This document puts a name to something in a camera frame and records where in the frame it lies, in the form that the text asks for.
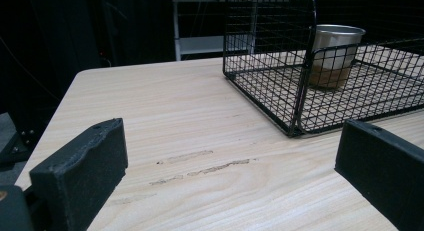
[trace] black cable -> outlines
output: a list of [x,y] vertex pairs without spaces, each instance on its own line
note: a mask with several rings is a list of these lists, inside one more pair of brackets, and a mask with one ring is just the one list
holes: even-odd
[[53,99],[55,99],[56,101],[60,102],[60,99],[54,95],[52,92],[50,92],[50,90],[45,87],[34,75],[31,74],[31,72],[28,71],[27,68],[25,68],[25,66],[18,60],[18,58],[16,58],[16,56],[12,53],[12,51],[10,50],[9,46],[7,46],[7,44],[4,42],[3,38],[0,36],[0,41],[3,43],[4,47],[6,48],[7,52],[9,52],[10,56],[12,56],[13,60],[15,60],[15,62],[19,65],[19,67],[22,68],[22,70],[25,71],[25,73],[30,76],[47,94],[49,94]]

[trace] wire cage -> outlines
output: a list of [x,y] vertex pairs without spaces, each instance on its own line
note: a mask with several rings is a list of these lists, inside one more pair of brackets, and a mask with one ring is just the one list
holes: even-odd
[[[386,3],[381,10],[372,0],[226,0],[224,75],[288,136],[422,108],[423,17],[381,15],[424,9]],[[396,20],[407,29],[393,28]],[[314,48],[323,22],[367,33],[361,43]]]

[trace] stainless steel cup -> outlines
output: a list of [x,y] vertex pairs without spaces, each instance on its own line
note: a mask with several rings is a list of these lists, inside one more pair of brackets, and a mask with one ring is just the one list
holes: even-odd
[[[317,25],[313,50],[360,43],[365,30],[350,26]],[[328,50],[315,55],[309,83],[321,88],[338,88],[346,83],[356,47]]]

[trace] cage wire mesh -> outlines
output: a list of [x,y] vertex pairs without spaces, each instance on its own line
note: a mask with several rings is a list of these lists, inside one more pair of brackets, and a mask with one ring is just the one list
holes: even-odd
[[[288,136],[340,128],[346,119],[367,121],[424,107],[422,23],[411,24],[411,18],[397,14],[383,19],[372,0],[226,3],[224,74]],[[389,0],[386,13],[409,5],[396,4]],[[366,42],[312,50],[317,19],[365,28]],[[375,26],[376,20],[383,26]],[[409,30],[393,28],[393,22]],[[346,59],[351,49],[355,53],[347,76],[338,74],[335,81],[341,85],[323,78],[325,72],[334,76],[335,70],[313,70],[324,59]],[[329,52],[336,55],[329,57]],[[311,82],[313,78],[324,85]]]

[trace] light wood tabletop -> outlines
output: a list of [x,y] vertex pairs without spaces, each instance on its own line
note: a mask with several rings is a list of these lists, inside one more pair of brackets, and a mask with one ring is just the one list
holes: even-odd
[[[334,171],[340,131],[286,137],[222,58],[80,72],[16,185],[91,125],[124,121],[129,167],[91,230],[396,230]],[[424,147],[424,113],[375,122]]]

